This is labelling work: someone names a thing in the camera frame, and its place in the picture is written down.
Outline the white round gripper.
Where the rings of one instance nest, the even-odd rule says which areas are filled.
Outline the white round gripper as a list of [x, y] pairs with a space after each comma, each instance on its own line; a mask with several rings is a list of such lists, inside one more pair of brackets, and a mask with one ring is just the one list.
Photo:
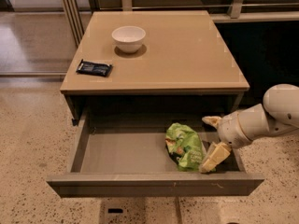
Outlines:
[[245, 110], [237, 110], [222, 119], [219, 116], [205, 116], [202, 117], [202, 121], [217, 129], [222, 142], [210, 145], [199, 166], [200, 173], [214, 170], [218, 164], [229, 157], [232, 148], [250, 145], [254, 140], [267, 136], [270, 131], [268, 118], [261, 104]]

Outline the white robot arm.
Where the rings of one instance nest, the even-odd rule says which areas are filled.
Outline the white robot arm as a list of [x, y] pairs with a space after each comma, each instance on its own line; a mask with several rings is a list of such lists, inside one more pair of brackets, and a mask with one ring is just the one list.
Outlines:
[[266, 91], [263, 102], [224, 117], [207, 116], [202, 121], [217, 130], [219, 143], [212, 143], [199, 166], [209, 173], [228, 158], [233, 149], [263, 137], [291, 135], [299, 130], [299, 88], [278, 84]]

